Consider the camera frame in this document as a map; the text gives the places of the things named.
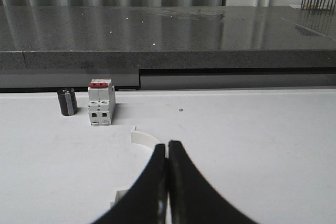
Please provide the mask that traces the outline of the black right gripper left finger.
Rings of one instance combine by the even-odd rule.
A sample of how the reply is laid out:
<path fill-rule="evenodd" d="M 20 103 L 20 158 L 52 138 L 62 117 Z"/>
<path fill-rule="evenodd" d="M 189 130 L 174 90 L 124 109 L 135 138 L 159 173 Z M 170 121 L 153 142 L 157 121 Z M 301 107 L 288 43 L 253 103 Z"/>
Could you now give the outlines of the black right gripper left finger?
<path fill-rule="evenodd" d="M 166 223 L 165 145 L 157 144 L 133 186 L 94 223 Z"/>

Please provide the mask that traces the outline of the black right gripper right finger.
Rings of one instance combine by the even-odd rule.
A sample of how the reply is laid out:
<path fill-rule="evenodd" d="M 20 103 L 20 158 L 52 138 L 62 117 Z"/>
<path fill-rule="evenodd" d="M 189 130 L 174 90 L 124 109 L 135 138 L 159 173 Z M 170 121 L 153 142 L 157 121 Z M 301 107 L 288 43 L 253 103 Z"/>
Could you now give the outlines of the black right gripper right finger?
<path fill-rule="evenodd" d="M 169 142 L 168 161 L 173 223 L 255 223 L 211 186 L 181 142 Z"/>

